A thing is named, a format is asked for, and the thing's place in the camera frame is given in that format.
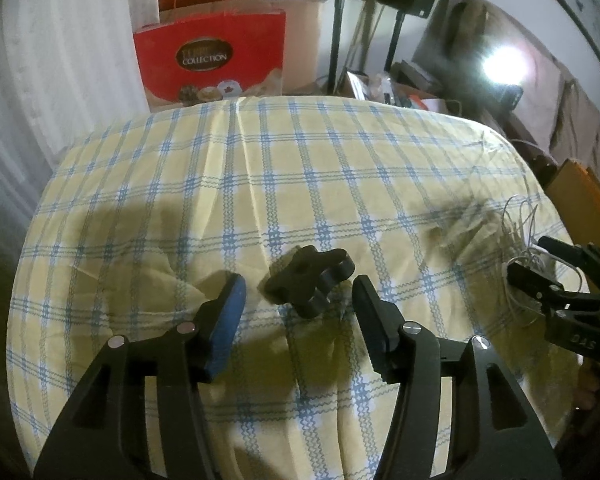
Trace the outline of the black star knob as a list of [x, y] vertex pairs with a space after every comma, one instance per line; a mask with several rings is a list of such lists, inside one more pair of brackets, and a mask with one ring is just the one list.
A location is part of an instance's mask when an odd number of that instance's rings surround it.
[[319, 252], [313, 245], [300, 247], [264, 284], [276, 304], [290, 304], [300, 318], [317, 318], [329, 306], [329, 294], [355, 271], [342, 248]]

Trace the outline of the orange lined cardboard box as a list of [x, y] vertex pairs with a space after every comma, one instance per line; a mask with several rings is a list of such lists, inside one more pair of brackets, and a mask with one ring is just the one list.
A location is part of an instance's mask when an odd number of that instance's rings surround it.
[[545, 188], [574, 244], [600, 247], [600, 181], [574, 159], [559, 167]]

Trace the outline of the middle brown sofa cushion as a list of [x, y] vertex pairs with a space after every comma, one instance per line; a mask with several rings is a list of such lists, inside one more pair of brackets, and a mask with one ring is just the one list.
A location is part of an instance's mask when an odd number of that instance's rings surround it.
[[577, 159], [600, 179], [600, 111], [575, 79], [562, 94], [550, 154], [558, 164]]

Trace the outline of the brown sofa cushion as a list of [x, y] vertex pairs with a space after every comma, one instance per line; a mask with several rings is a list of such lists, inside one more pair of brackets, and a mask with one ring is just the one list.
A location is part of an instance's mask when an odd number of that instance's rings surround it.
[[518, 134], [550, 148], [565, 76], [538, 38], [498, 6], [470, 0], [454, 40], [466, 74]]
[[575, 79], [562, 94], [550, 154], [558, 164], [577, 159], [600, 179], [600, 111]]

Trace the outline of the yellow blue plaid bedsheet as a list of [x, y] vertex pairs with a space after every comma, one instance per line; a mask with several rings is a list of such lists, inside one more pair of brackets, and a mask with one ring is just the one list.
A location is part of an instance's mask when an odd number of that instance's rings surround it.
[[295, 249], [342, 248], [381, 298], [433, 333], [494, 344], [550, 440], [578, 358], [511, 304], [506, 263], [566, 238], [498, 133], [421, 110], [337, 98], [239, 99], [167, 110], [76, 141], [48, 181], [10, 300], [12, 416], [34, 465], [106, 340], [163, 334], [226, 272], [248, 287], [228, 367], [201, 390], [229, 479], [368, 479], [396, 400], [370, 366], [348, 285], [313, 321], [262, 284]]

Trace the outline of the left brown sofa cushion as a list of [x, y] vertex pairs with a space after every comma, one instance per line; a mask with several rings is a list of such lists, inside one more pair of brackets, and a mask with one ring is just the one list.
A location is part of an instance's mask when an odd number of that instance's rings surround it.
[[565, 76], [538, 38], [498, 6], [470, 0], [454, 40], [466, 74], [518, 134], [550, 148]]

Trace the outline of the brown sofa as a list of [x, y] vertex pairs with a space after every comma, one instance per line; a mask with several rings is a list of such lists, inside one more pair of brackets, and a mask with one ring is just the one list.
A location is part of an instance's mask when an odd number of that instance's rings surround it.
[[463, 113], [528, 157], [577, 159], [600, 179], [600, 110], [567, 66], [488, 0], [438, 0], [413, 56]]

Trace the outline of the open box of clutter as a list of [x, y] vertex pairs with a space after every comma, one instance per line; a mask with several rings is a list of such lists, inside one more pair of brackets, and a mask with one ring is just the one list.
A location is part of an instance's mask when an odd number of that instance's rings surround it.
[[452, 117], [462, 116], [463, 111], [460, 101], [441, 99], [408, 84], [399, 84], [385, 72], [368, 76], [359, 70], [345, 68], [337, 84], [336, 96]]

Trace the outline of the red chocolate collection box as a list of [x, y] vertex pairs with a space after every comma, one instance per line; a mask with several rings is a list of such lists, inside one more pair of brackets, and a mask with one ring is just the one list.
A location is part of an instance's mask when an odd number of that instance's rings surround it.
[[283, 93], [286, 14], [215, 12], [134, 34], [151, 110]]

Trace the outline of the brown cardboard box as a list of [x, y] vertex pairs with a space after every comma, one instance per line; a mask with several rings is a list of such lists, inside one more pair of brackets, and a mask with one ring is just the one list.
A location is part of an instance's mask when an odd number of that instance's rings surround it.
[[318, 43], [325, 0], [224, 0], [195, 4], [159, 13], [160, 23], [170, 23], [189, 15], [214, 12], [264, 12], [282, 10], [286, 14], [283, 62], [283, 94], [309, 91], [317, 78]]

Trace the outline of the white curtain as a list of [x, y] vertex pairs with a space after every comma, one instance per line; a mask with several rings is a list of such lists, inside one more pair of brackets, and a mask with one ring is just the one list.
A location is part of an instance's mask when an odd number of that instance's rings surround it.
[[23, 229], [65, 151], [149, 107], [133, 35], [158, 0], [0, 0], [0, 211]]

